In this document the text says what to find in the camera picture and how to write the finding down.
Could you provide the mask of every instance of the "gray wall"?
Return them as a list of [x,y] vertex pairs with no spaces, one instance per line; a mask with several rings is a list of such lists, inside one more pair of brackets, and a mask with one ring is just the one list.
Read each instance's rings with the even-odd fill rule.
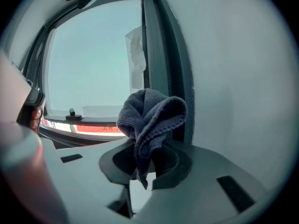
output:
[[280,14],[269,0],[167,1],[192,63],[193,144],[279,185],[298,133],[298,60]]

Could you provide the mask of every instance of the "black latch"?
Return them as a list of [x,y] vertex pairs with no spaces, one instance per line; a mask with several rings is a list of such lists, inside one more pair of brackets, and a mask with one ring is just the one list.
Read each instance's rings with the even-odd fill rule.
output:
[[66,120],[81,120],[82,115],[80,114],[75,114],[75,110],[73,108],[70,109],[70,115],[65,116]]

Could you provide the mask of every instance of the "black slot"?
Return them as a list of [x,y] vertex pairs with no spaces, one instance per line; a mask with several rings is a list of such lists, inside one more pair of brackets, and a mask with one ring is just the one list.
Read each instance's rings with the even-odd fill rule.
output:
[[217,181],[239,213],[245,211],[255,203],[231,176],[217,178]]
[[62,157],[61,161],[63,163],[65,163],[65,162],[71,162],[71,161],[74,161],[74,160],[77,160],[77,159],[80,159],[80,158],[83,158],[83,157],[79,154],[74,154],[74,155]]
[[125,217],[133,217],[130,191],[128,186],[126,186],[123,190],[120,200],[111,203],[108,205],[108,208]]

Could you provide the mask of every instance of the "black vent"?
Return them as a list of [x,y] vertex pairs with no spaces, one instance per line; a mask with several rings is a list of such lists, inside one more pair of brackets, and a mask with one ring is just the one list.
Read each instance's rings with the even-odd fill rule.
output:
[[171,171],[178,163],[177,155],[165,147],[154,151],[152,154],[152,160],[155,164],[157,178]]
[[77,160],[77,159],[80,159],[80,158],[83,158],[83,157],[81,155],[79,155],[79,154],[74,154],[74,155],[62,157],[61,161],[63,163],[65,163],[65,162],[71,162],[71,161],[74,161],[74,160]]
[[134,160],[134,145],[131,145],[114,155],[113,163],[121,171],[131,176],[136,169],[136,163]]
[[217,181],[239,213],[245,211],[255,203],[231,176],[217,178]]

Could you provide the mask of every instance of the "gray towel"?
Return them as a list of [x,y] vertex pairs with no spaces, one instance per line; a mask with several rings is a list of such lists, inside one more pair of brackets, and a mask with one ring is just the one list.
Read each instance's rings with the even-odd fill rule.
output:
[[146,189],[151,154],[162,148],[166,132],[181,126],[187,116],[187,106],[179,97],[167,97],[158,91],[145,89],[131,94],[125,101],[116,125],[130,139],[136,140],[134,158],[137,179]]

